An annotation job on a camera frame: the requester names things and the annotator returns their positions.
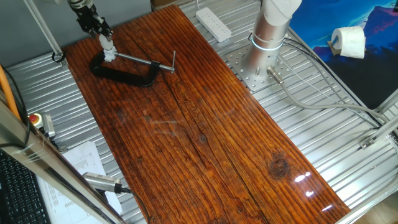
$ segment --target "metal grating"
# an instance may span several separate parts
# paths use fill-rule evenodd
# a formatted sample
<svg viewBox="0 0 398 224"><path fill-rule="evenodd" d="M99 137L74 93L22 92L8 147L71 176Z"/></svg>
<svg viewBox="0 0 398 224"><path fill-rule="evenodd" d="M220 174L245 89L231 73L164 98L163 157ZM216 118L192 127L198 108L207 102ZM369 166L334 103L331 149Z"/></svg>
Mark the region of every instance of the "metal grating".
<svg viewBox="0 0 398 224"><path fill-rule="evenodd" d="M95 142L107 175L121 179L127 185L112 152L91 114L68 68L51 59L52 54L29 60L9 68L28 113L51 114L55 128L55 142L67 149L87 142ZM119 194L122 217L129 223L146 223L131 194Z"/></svg>
<svg viewBox="0 0 398 224"><path fill-rule="evenodd" d="M195 2L180 8L236 73L227 61L227 54L249 44L249 30L259 12L259 1L204 0L199 5L209 7L231 29L233 36L228 41L218 43L197 21ZM297 50L283 46L281 57L297 73L287 74L284 79L288 89L300 101L319 105L341 100L354 103L354 98L333 76L320 73L312 61ZM69 69L52 62L51 54L48 54L13 66L9 71L18 82L29 113L52 115L57 135L55 141L59 146L72 149L86 141L95 142L107 175L120 178L126 185ZM375 132L373 122L366 120L366 114L358 115L341 108L298 108L276 83L252 94L350 208L383 190L397 176L397 152L389 141L380 141L366 150L359 149L359 142ZM394 114L398 114L398 104L385 113L388 118ZM119 200L125 221L145 223L132 195L119 195Z"/></svg>

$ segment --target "red button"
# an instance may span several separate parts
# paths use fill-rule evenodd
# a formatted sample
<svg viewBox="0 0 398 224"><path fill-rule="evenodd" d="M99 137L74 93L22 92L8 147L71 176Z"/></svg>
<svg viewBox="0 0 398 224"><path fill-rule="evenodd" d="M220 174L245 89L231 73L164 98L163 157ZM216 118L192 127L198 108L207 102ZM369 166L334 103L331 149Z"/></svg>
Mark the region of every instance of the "red button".
<svg viewBox="0 0 398 224"><path fill-rule="evenodd" d="M37 123L39 121L39 118L36 115L32 114L29 116L29 120L32 123Z"/></svg>

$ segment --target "keyboard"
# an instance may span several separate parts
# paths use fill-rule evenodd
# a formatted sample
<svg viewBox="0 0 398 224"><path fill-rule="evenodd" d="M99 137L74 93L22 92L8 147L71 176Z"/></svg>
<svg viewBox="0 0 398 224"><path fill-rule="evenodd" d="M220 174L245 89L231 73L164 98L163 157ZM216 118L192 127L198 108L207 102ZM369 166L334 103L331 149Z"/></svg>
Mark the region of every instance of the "keyboard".
<svg viewBox="0 0 398 224"><path fill-rule="evenodd" d="M34 173L0 149L0 224L47 224Z"/></svg>

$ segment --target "white wall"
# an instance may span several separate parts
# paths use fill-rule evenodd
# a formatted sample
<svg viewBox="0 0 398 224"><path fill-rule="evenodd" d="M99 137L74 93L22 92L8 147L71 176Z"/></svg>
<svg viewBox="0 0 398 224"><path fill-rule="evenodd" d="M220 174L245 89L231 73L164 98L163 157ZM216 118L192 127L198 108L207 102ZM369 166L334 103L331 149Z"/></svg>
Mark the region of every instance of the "white wall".
<svg viewBox="0 0 398 224"><path fill-rule="evenodd" d="M93 0L97 13L112 27L150 12L150 0ZM61 47L88 37L67 0L60 5L35 0ZM23 0L0 0L0 63L5 67L51 52Z"/></svg>

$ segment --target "wooden board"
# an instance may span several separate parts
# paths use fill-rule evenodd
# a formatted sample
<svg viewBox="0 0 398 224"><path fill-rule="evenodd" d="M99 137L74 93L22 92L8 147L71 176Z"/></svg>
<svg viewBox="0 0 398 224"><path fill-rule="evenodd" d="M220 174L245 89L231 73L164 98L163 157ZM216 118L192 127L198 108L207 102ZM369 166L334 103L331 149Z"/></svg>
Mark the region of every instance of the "wooden board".
<svg viewBox="0 0 398 224"><path fill-rule="evenodd" d="M101 50L67 47L73 76L154 223L334 223L349 208L177 6L114 28L119 52L171 66L139 88L98 78ZM110 68L145 74L118 58Z"/></svg>

